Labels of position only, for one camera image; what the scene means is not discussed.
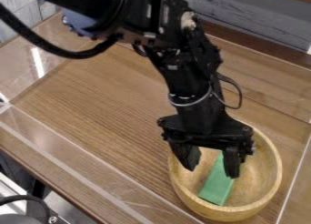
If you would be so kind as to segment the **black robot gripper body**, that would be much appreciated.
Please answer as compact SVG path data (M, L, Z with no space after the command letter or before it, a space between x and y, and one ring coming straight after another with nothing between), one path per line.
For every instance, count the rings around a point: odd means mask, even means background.
M169 98L178 113L158 120L163 139L169 143L185 143L221 151L237 147L245 156L253 154L254 130L229 115L219 95L211 93L195 98L170 94Z

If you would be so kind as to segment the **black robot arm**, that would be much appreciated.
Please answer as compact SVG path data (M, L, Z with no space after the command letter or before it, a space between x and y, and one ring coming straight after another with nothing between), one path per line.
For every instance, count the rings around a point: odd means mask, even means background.
M221 49L205 34L186 0L47 0L63 8L66 23L90 38L114 36L153 62L178 113L162 117L163 138L183 167L194 170L201 148L223 152L226 175L238 178L253 154L253 129L227 114L218 72Z

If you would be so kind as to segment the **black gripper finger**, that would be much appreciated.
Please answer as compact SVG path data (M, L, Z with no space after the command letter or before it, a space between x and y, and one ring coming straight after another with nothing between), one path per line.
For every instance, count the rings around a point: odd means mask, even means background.
M199 147L185 143L170 143L170 147L183 167L194 171L202 156Z
M230 147L223 151L223 166L226 176L238 178L241 172L241 164L245 162L246 156L237 147Z

